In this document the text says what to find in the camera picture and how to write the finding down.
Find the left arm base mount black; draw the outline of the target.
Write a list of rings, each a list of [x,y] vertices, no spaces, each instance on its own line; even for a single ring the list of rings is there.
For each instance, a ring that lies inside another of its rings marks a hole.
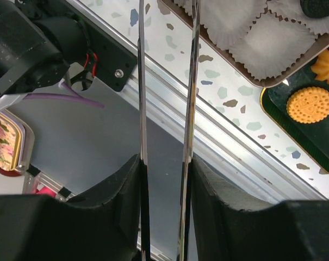
[[[114,91],[122,91],[138,64],[133,44],[82,1],[65,4],[86,23],[90,49],[98,58],[96,78]]]

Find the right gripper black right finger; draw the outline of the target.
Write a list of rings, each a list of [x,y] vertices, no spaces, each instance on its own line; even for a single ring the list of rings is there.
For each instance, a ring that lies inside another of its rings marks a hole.
[[[199,260],[329,260],[329,201],[271,204],[194,158],[192,206]]]

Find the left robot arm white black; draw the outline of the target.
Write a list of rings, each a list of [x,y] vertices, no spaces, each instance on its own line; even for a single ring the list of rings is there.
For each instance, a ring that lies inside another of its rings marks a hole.
[[[0,1],[0,112],[38,88],[60,83],[86,58],[89,37],[70,13],[44,17],[26,1]]]

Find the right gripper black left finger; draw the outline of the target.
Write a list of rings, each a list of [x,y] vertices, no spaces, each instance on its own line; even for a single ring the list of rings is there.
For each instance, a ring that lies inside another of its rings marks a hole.
[[[139,156],[66,202],[0,195],[0,260],[131,260],[140,217]]]

